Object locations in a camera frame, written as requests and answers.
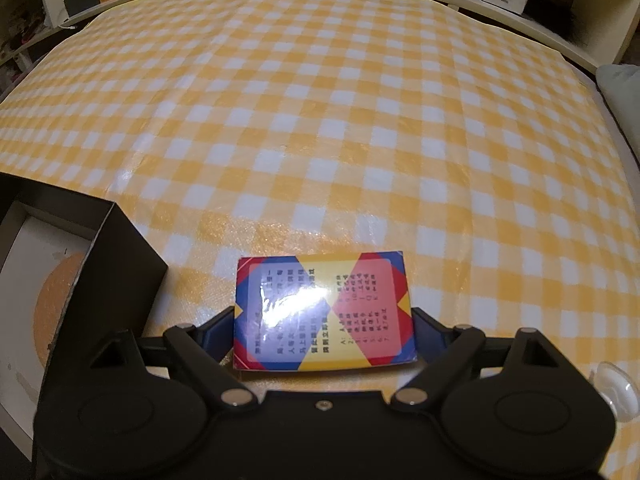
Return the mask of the white suction cup knob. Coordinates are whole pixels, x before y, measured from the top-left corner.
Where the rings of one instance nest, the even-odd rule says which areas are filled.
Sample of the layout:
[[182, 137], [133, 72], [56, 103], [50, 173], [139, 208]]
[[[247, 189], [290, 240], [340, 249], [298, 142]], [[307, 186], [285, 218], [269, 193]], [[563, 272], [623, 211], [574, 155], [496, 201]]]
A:
[[639, 387], [624, 370], [613, 363], [601, 362], [589, 380], [618, 422], [624, 424], [639, 416]]

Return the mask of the round cork coaster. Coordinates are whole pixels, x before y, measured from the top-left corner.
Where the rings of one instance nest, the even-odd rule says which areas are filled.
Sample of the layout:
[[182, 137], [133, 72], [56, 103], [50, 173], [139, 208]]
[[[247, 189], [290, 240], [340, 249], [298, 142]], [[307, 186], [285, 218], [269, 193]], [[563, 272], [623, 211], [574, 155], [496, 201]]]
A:
[[82, 260], [84, 255], [81, 252], [63, 258], [46, 277], [40, 289], [32, 320], [32, 336], [42, 366], [47, 365], [58, 321]]

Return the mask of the grey pillow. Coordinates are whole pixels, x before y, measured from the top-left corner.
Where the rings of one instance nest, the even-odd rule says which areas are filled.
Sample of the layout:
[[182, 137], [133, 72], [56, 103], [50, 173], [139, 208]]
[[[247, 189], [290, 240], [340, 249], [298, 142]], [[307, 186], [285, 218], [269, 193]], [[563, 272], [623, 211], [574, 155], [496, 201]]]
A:
[[597, 68], [596, 79], [634, 157], [639, 158], [640, 67], [631, 64], [602, 65]]

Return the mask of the black cardboard box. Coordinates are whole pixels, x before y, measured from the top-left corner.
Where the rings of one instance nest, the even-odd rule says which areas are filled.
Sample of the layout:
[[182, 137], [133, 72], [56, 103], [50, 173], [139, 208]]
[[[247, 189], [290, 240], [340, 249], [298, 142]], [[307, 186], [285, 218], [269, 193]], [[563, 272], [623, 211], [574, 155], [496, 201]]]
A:
[[116, 330], [141, 335], [167, 272], [116, 203], [1, 176], [1, 430], [32, 456], [48, 377]]

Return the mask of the colourful card box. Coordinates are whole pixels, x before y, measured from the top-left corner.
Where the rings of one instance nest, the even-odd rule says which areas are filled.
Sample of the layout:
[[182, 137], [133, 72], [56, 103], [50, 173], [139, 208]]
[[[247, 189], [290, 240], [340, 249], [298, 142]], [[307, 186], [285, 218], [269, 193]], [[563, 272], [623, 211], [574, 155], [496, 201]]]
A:
[[415, 360], [401, 252], [239, 260], [236, 370], [328, 372]]

